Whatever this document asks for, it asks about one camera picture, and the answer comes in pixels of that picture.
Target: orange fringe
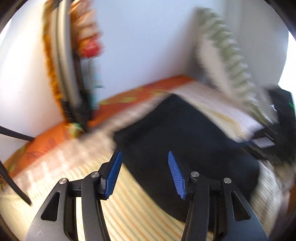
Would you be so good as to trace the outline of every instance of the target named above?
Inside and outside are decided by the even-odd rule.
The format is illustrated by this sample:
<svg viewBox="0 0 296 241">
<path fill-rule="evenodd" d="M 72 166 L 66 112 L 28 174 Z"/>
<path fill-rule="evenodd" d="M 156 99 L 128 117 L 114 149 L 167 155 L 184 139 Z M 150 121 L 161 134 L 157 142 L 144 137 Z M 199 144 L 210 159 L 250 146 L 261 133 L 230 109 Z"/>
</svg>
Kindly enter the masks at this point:
<svg viewBox="0 0 296 241">
<path fill-rule="evenodd" d="M 57 79 L 56 72 L 54 70 L 54 63 L 52 60 L 52 46 L 51 46 L 51 39 L 50 39 L 52 6 L 53 6 L 52 0 L 47 0 L 44 3 L 44 11 L 43 11 L 43 17 L 42 17 L 43 18 L 42 40 L 43 40 L 44 53 L 46 58 L 47 75 L 50 79 L 50 86 L 52 88 L 52 93 L 56 101 L 56 104 L 60 109 L 60 113 L 63 115 L 64 120 L 66 120 L 66 117 L 60 102 L 62 99 L 62 93 L 59 89 L 58 79 Z"/>
</svg>

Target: blue gripper pad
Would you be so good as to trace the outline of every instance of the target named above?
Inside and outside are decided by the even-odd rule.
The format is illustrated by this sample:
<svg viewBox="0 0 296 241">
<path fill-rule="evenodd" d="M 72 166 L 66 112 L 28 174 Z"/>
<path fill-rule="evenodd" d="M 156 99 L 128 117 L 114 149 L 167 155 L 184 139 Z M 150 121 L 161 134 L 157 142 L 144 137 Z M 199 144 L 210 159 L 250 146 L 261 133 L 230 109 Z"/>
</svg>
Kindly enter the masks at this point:
<svg viewBox="0 0 296 241">
<path fill-rule="evenodd" d="M 182 176 L 175 157 L 173 156 L 173 153 L 171 151 L 168 153 L 168 164 L 170 166 L 170 172 L 172 173 L 177 193 L 181 196 L 182 199 L 185 199 L 185 179 Z"/>
<path fill-rule="evenodd" d="M 109 196 L 112 195 L 114 191 L 115 184 L 122 164 L 121 157 L 122 154 L 121 151 L 119 151 L 111 167 L 111 170 L 106 178 L 106 189 L 104 192 L 106 198 L 109 198 Z"/>
</svg>

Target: black chair leg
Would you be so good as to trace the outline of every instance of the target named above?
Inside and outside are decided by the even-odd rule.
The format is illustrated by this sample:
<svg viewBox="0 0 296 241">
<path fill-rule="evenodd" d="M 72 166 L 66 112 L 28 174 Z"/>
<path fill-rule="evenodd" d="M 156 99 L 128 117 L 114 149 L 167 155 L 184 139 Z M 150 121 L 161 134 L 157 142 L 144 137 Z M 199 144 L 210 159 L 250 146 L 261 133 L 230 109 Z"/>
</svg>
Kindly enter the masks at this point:
<svg viewBox="0 0 296 241">
<path fill-rule="evenodd" d="M 16 192 L 16 194 L 21 197 L 21 199 L 23 199 L 29 205 L 32 204 L 30 198 L 26 194 L 24 194 L 24 192 L 15 184 L 12 178 L 8 175 L 8 172 L 6 168 L 3 166 L 1 161 L 0 161 L 0 175 L 7 182 L 7 184 Z"/>
<path fill-rule="evenodd" d="M 16 131 L 9 130 L 9 129 L 2 127 L 2 126 L 0 126 L 0 134 L 6 135 L 9 137 L 14 137 L 14 138 L 21 139 L 21 140 L 26 140 L 26 141 L 33 141 L 35 139 L 34 137 L 27 136 L 27 135 L 18 133 Z"/>
</svg>

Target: black cloth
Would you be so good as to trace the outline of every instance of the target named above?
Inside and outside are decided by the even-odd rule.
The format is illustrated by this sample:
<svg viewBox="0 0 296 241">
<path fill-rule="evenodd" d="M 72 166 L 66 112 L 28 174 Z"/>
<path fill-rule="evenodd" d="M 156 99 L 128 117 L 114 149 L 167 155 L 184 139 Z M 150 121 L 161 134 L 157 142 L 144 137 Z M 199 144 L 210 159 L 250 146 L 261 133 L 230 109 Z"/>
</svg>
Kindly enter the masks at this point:
<svg viewBox="0 0 296 241">
<path fill-rule="evenodd" d="M 168 165 L 170 150 L 208 178 L 231 178 L 247 200 L 257 185 L 258 161 L 237 151 L 244 144 L 228 138 L 177 95 L 169 96 L 143 119 L 116 132 L 114 141 L 136 181 L 165 212 L 183 222 L 189 200 L 182 200 L 176 192 Z"/>
</svg>

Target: orange cloth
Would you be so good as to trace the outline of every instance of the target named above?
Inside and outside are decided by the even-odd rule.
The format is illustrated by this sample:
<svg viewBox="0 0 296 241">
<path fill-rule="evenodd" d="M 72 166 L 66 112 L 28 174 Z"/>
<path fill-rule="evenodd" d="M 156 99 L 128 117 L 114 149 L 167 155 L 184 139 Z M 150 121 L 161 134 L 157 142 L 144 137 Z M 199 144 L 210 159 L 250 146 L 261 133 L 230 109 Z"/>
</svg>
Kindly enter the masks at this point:
<svg viewBox="0 0 296 241">
<path fill-rule="evenodd" d="M 127 92 L 120 93 L 101 102 L 100 109 L 95 113 L 95 118 L 88 122 L 90 127 L 102 123 L 116 113 L 135 105 L 141 101 L 147 100 L 160 92 L 165 92 L 187 84 L 193 79 L 181 75 L 160 80 Z M 40 156 L 49 152 L 51 149 L 69 139 L 66 122 L 61 122 L 54 128 L 36 137 L 33 142 L 17 150 L 5 163 L 11 177 L 15 177 L 23 169 L 35 162 Z"/>
</svg>

